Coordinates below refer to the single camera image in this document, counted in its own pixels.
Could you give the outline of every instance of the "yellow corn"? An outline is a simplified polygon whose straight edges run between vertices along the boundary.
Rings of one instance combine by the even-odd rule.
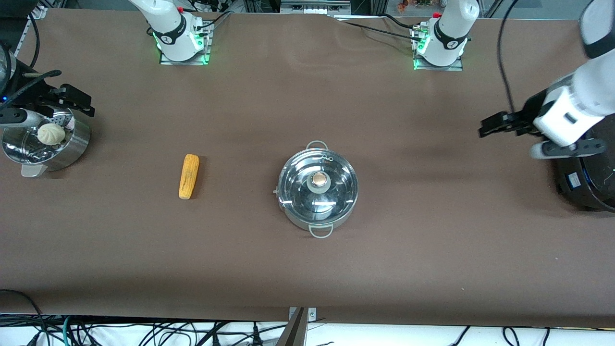
[[[181,168],[180,198],[190,199],[199,172],[199,157],[188,154],[184,158],[184,166]]]

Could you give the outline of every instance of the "steamed bun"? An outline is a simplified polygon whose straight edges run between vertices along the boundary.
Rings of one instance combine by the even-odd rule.
[[[64,129],[60,125],[49,123],[39,127],[36,137],[43,144],[56,145],[64,139],[65,135]]]

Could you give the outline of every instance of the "black cable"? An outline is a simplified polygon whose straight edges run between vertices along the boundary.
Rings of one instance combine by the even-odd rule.
[[[163,333],[163,334],[167,334],[167,333],[168,333],[168,334],[169,334],[169,336],[167,336],[167,338],[166,338],[166,339],[164,339],[163,341],[161,341],[161,342],[160,342],[160,344],[159,344],[159,346],[162,346],[162,344],[164,344],[167,340],[169,340],[169,338],[171,338],[171,337],[173,336],[173,334],[174,334],[174,333],[181,333],[181,332],[180,332],[180,330],[182,330],[182,328],[184,328],[185,326],[187,326],[187,325],[189,325],[189,324],[190,324],[190,322],[185,323],[185,324],[183,324],[182,326],[180,326],[177,330],[174,330],[174,331],[172,331],[172,332],[165,332],[165,333]]]
[[[90,339],[90,344],[99,345],[98,341],[94,339],[94,337],[90,335],[90,332],[85,328],[85,324],[81,323],[80,325],[81,325],[81,329],[83,329],[83,331],[85,332],[85,336],[87,336],[87,338]]]
[[[36,335],[30,339],[26,346],[36,346],[36,342],[38,341],[38,337],[41,335],[41,331],[37,332]]]
[[[213,24],[214,24],[215,22],[217,22],[219,19],[221,19],[222,17],[224,17],[224,16],[225,16],[225,15],[227,15],[227,14],[230,14],[231,12],[232,12],[232,11],[226,11],[226,12],[223,12],[221,15],[217,16],[217,17],[216,17],[216,19],[212,20],[210,23],[207,23],[207,24],[202,25],[202,26],[197,26],[197,27],[196,27],[196,30],[201,30],[201,29],[206,28],[206,27],[208,27],[208,26],[210,26],[210,25],[213,25]]]
[[[164,345],[164,343],[173,335],[173,334],[178,334],[178,335],[183,335],[183,336],[187,336],[188,340],[190,340],[188,342],[188,345],[192,345],[192,338],[190,337],[190,335],[188,335],[187,333],[183,333],[183,332],[178,332],[178,331],[172,331],[172,332],[164,332],[160,335],[160,337],[162,338],[163,336],[165,336],[166,334],[169,334],[169,336],[167,336],[164,341],[162,341],[161,343],[158,344],[158,346],[162,346]]]
[[[7,318],[5,315],[2,316],[2,318],[0,318],[0,323],[2,323],[3,327],[14,327],[14,326],[41,326],[43,324],[45,324],[46,329],[50,330],[50,329],[55,329],[55,332],[62,332],[61,328],[58,328],[57,326],[54,325],[50,325],[47,322],[49,322],[50,319],[46,319],[43,318],[42,320],[40,318],[35,318],[32,316],[13,316],[10,318]]]
[[[282,325],[282,326],[276,326],[276,327],[269,327],[269,328],[265,328],[265,329],[263,329],[263,330],[262,330],[262,331],[260,331],[260,332],[261,332],[261,333],[263,333],[263,332],[268,332],[268,331],[272,331],[272,330],[274,330],[274,329],[280,329],[280,328],[284,328],[284,327],[286,327],[286,324],[284,324],[284,325]],[[240,341],[237,341],[236,343],[232,344],[231,346],[237,346],[237,345],[241,344],[244,340],[249,339],[249,338],[251,338],[251,337],[253,337],[253,336],[254,336],[254,334],[250,334],[249,336],[244,337],[243,339],[241,339]]]
[[[36,21],[32,14],[28,14],[30,17],[30,22],[32,23],[32,27],[34,28],[34,35],[36,36],[36,48],[34,48],[34,57],[32,57],[32,62],[30,63],[30,68],[34,68],[36,61],[38,60],[38,53],[41,51],[41,35],[38,32],[38,26],[36,25]]]
[[[73,333],[73,329],[71,328],[70,324],[66,325],[66,336],[68,337],[68,339],[71,341],[73,345],[81,346],[81,344],[77,342],[77,339],[75,339],[75,335]]]
[[[463,337],[466,335],[467,331],[470,329],[470,326],[466,326],[466,328],[463,330],[463,332],[461,332],[461,334],[459,335],[459,337],[457,338],[457,341],[452,344],[451,346],[459,346],[459,344],[461,343],[461,341],[463,340]]]
[[[412,29],[412,25],[404,24],[404,23],[398,21],[395,17],[393,17],[390,14],[381,13],[381,14],[377,14],[376,16],[378,16],[378,17],[387,17],[388,19],[392,20],[393,22],[395,22],[395,24],[401,26],[402,28]]]
[[[515,342],[517,343],[516,345],[513,345],[512,342],[510,342],[510,340],[508,339],[508,336],[506,336],[506,331],[509,330],[512,332],[512,335],[515,337]],[[517,337],[517,333],[515,332],[514,329],[512,329],[512,327],[504,327],[502,328],[502,336],[504,337],[504,340],[510,345],[510,346],[520,346],[519,345],[519,338]]]
[[[502,33],[504,32],[504,25],[506,24],[506,20],[508,20],[508,16],[510,15],[512,8],[515,7],[518,1],[519,0],[513,0],[508,10],[506,10],[506,14],[504,14],[504,18],[502,19],[502,23],[500,24],[500,30],[498,32],[498,47],[497,47],[498,67],[500,70],[500,74],[502,75],[502,82],[504,82],[504,88],[506,90],[506,97],[508,98],[508,106],[512,113],[515,113],[515,103],[512,100],[512,93],[510,92],[510,84],[508,83],[508,77],[506,76],[506,72],[504,71],[504,63],[502,62]]]
[[[542,339],[542,346],[547,346],[547,340],[549,339],[549,334],[551,334],[551,328],[547,327],[547,333],[544,334],[544,338]]]
[[[256,325],[256,322],[254,323],[254,327],[252,328],[252,331],[254,333],[254,337],[252,338],[252,346],[263,346],[263,340],[261,339],[261,334],[258,331],[258,326]]]
[[[81,332],[79,332],[79,325],[77,324],[77,345],[83,345],[83,341],[81,341]]]
[[[218,339],[218,333],[213,333],[212,346],[222,346],[220,345],[220,340]]]
[[[347,22],[347,21],[344,21],[344,23],[346,23],[348,25],[358,26],[359,28],[363,28],[363,29],[369,29],[369,30],[377,31],[379,33],[389,34],[389,35],[393,35],[393,36],[397,36],[397,37],[401,37],[401,38],[407,38],[407,39],[410,39],[410,40],[413,40],[413,41],[420,41],[421,40],[421,39],[416,38],[416,37],[410,37],[410,36],[406,36],[406,35],[396,34],[396,33],[390,32],[390,31],[380,30],[380,29],[372,28],[370,26],[365,26],[365,25],[361,25],[361,24],[350,23],[350,22]]]
[[[192,0],[192,1],[190,1],[190,0],[189,0],[189,2],[190,2],[190,5],[192,5],[192,7],[194,7],[195,9],[196,9],[196,6],[195,6],[194,4],[195,4],[195,3],[199,3],[199,4],[201,4],[201,5],[210,6],[210,7],[212,8],[212,10],[213,10],[213,9],[216,9],[216,10],[217,10],[217,11],[219,11],[219,12],[224,11],[223,9],[220,9],[218,6],[216,6],[216,5],[212,4],[211,2],[205,2],[205,1],[203,1],[203,0]]]
[[[9,101],[7,100],[7,102],[3,103],[2,105],[0,105],[0,110],[8,103]],[[43,319],[42,317],[42,311],[41,309],[38,307],[38,305],[36,305],[36,303],[34,302],[34,300],[32,300],[32,298],[30,298],[29,295],[25,294],[24,292],[20,292],[20,291],[16,291],[14,289],[0,289],[0,292],[6,292],[6,293],[12,293],[12,294],[16,294],[18,296],[22,296],[23,298],[25,298],[27,301],[30,302],[30,305],[32,305],[32,307],[34,308],[34,310],[36,310],[36,314],[38,315],[38,317],[41,319],[41,325],[43,328],[43,331],[45,333],[45,335],[47,336],[47,345],[51,346],[51,339],[49,338],[49,331],[47,330],[47,325],[45,324],[45,319]]]
[[[60,70],[51,70],[49,72],[45,72],[42,75],[32,79],[26,85],[21,87],[21,89],[19,89],[13,95],[11,95],[2,105],[0,105],[0,111],[5,109],[5,108],[7,108],[8,106],[10,106],[11,103],[13,103],[17,97],[19,97],[21,94],[26,92],[29,88],[31,88],[36,83],[42,81],[43,79],[45,79],[47,77],[56,77],[56,76],[60,76],[61,74],[62,74],[62,71],[60,71]]]
[[[149,343],[152,339],[154,339],[154,344],[156,344],[156,334],[158,334],[158,333],[160,333],[160,332],[164,331],[164,329],[162,329],[162,328],[161,328],[161,327],[162,327],[162,325],[164,324],[164,322],[163,322],[163,323],[158,323],[158,326],[156,326],[156,324],[157,324],[157,323],[154,323],[154,324],[152,324],[152,325],[151,325],[152,330],[150,330],[147,334],[145,334],[145,336],[141,339],[141,342],[139,342],[139,346],[145,346],[145,345],[147,345],[147,344],[148,344],[148,343]]]
[[[39,331],[39,332],[43,332],[43,330],[42,329],[38,329],[38,327],[34,327],[34,328],[36,328],[36,330]],[[54,339],[59,340],[60,344],[63,345],[64,344],[64,338],[59,337],[59,336],[55,335],[54,333],[55,332],[50,332],[49,336],[53,337]]]
[[[146,327],[151,327],[151,324],[148,323],[132,323],[132,324],[126,324],[123,326],[115,326],[112,324],[96,324],[96,325],[91,325],[89,327],[86,327],[87,330],[91,330],[94,328],[127,328],[127,327],[134,327],[134,326],[146,326]],[[201,330],[201,329],[195,329],[193,328],[192,330],[190,329],[180,329],[180,328],[174,328],[174,327],[170,327],[170,326],[158,326],[158,328],[161,329],[166,329],[166,330],[171,330],[171,331],[193,331],[195,333],[207,333],[209,332],[209,330]],[[251,335],[248,334],[246,332],[217,332],[220,335]]]
[[[196,340],[199,338],[199,333],[197,333],[194,323],[190,323],[190,326],[192,327],[192,330],[194,331],[194,342],[196,343]]]
[[[203,336],[203,339],[201,339],[199,342],[194,344],[194,346],[203,346],[209,340],[209,338],[211,338],[216,332],[218,332],[222,327],[226,326],[227,324],[229,324],[228,321],[220,322],[220,323],[215,323],[213,325],[212,330],[207,332],[207,334],[205,334],[205,336]]]

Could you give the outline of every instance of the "stainless steel pot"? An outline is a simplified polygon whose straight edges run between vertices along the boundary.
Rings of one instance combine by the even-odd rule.
[[[7,127],[2,133],[2,150],[9,159],[22,164],[22,176],[38,177],[45,170],[57,171],[75,162],[90,141],[90,127],[78,111],[56,108],[51,118],[42,117],[37,126]],[[54,123],[66,137],[57,145],[45,145],[37,138],[40,126]]]
[[[311,148],[321,144],[324,148]],[[320,140],[291,157],[278,179],[280,208],[297,226],[315,238],[326,238],[350,216],[359,195],[354,169]]]

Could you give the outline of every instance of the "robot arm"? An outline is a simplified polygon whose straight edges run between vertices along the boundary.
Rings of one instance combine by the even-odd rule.
[[[530,150],[537,159],[591,156],[606,150],[604,141],[585,134],[615,113],[615,0],[593,0],[580,25],[590,60],[532,96],[521,111],[483,120],[480,137],[509,131],[544,137],[546,141]]]
[[[158,48],[170,60],[181,62],[205,48],[197,39],[203,20],[175,7],[171,0],[129,0],[147,19]]]
[[[463,54],[467,35],[480,13],[477,0],[450,0],[440,18],[431,18],[421,26],[429,33],[416,53],[434,66],[449,66]]]
[[[92,98],[70,84],[59,88],[45,82],[45,77],[61,71],[38,73],[19,61],[0,42],[0,128],[29,127],[43,117],[51,117],[54,108],[69,108],[94,116]]]

